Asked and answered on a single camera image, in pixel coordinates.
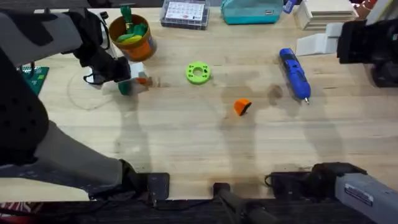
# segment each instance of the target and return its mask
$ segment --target label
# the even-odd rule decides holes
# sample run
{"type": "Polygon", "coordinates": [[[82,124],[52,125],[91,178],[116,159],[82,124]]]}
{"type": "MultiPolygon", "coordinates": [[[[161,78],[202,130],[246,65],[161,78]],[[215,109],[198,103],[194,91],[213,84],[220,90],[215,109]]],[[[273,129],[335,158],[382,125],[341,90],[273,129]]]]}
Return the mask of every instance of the label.
{"type": "Polygon", "coordinates": [[[274,10],[266,10],[266,16],[274,15],[274,10]]]}
{"type": "Polygon", "coordinates": [[[193,21],[201,21],[204,4],[170,2],[166,12],[166,19],[187,19],[193,21]]]}
{"type": "Polygon", "coordinates": [[[358,199],[366,205],[369,205],[370,207],[373,206],[373,196],[369,195],[363,190],[358,189],[351,184],[345,184],[344,191],[346,192],[346,194],[358,199]]]}

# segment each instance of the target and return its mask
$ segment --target green ring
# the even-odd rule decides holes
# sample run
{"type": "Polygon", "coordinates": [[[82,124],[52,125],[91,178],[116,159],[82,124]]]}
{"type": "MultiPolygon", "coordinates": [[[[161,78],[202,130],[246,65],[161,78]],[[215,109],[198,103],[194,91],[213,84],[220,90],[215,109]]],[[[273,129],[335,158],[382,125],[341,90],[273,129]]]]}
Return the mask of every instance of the green ring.
{"type": "Polygon", "coordinates": [[[192,62],[187,66],[185,76],[192,84],[204,84],[211,78],[210,67],[204,62],[192,62]],[[201,70],[201,75],[193,74],[194,70],[201,70]]]}

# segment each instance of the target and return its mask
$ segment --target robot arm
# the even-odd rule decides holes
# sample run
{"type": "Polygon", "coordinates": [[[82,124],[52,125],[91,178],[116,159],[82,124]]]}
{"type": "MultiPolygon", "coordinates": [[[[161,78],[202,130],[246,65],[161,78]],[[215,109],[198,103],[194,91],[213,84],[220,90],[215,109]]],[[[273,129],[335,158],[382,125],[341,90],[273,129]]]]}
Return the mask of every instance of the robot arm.
{"type": "Polygon", "coordinates": [[[0,88],[0,177],[75,187],[90,199],[135,198],[145,192],[156,192],[152,198],[157,200],[166,199],[168,174],[137,174],[126,161],[108,158],[67,136],[49,121],[43,104],[16,70],[63,52],[73,53],[104,81],[130,79],[127,59],[112,58],[101,48],[99,18],[86,9],[60,14],[1,10],[0,27],[4,84],[0,88]]]}
{"type": "Polygon", "coordinates": [[[378,224],[396,223],[398,192],[349,163],[326,162],[311,172],[273,172],[269,177],[276,198],[333,198],[378,224]]]}

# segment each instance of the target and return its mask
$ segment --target green object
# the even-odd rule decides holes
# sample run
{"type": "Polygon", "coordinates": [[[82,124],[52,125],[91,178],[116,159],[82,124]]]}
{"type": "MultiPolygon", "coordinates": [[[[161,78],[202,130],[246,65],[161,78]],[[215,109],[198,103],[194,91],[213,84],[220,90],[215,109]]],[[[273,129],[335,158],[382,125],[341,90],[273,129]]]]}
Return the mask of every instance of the green object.
{"type": "Polygon", "coordinates": [[[134,37],[134,36],[135,36],[135,34],[123,34],[123,35],[120,35],[116,41],[121,43],[124,40],[127,40],[128,38],[131,38],[131,37],[134,37]]]}
{"type": "Polygon", "coordinates": [[[192,84],[204,84],[211,77],[210,67],[204,62],[192,62],[187,66],[187,69],[185,70],[185,76],[192,84]]]}
{"type": "Polygon", "coordinates": [[[147,29],[148,29],[148,27],[143,23],[135,25],[133,28],[134,35],[144,36],[145,33],[147,32],[147,29]]]}
{"type": "Polygon", "coordinates": [[[48,68],[48,67],[35,67],[34,73],[32,75],[30,73],[30,71],[31,71],[30,67],[22,68],[22,74],[23,74],[27,84],[30,86],[30,88],[33,90],[33,92],[36,95],[39,95],[40,90],[43,87],[44,80],[47,77],[47,74],[49,73],[49,70],[50,70],[50,68],[48,68]]]}
{"type": "Polygon", "coordinates": [[[135,42],[138,42],[142,39],[141,35],[135,35],[134,37],[130,37],[126,40],[124,40],[123,42],[121,42],[120,44],[133,44],[135,42]]]}
{"type": "Polygon", "coordinates": [[[130,6],[120,6],[120,12],[122,13],[124,22],[126,23],[126,33],[134,33],[134,24],[132,23],[131,8],[130,6]]]}
{"type": "Polygon", "coordinates": [[[130,81],[118,83],[118,88],[122,95],[128,96],[131,94],[132,83],[130,81]]]}

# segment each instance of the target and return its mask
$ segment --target green circuit board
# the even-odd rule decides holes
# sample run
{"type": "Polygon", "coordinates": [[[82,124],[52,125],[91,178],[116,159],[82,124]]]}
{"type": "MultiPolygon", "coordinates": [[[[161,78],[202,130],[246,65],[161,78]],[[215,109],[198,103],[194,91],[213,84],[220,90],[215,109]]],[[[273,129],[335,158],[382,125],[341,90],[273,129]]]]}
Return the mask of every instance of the green circuit board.
{"type": "Polygon", "coordinates": [[[47,77],[47,74],[49,73],[50,68],[48,67],[35,67],[34,68],[34,74],[32,75],[30,73],[31,68],[30,67],[23,67],[22,68],[22,74],[30,86],[30,88],[33,90],[33,92],[36,95],[39,95],[40,90],[43,87],[44,80],[47,77]]]}

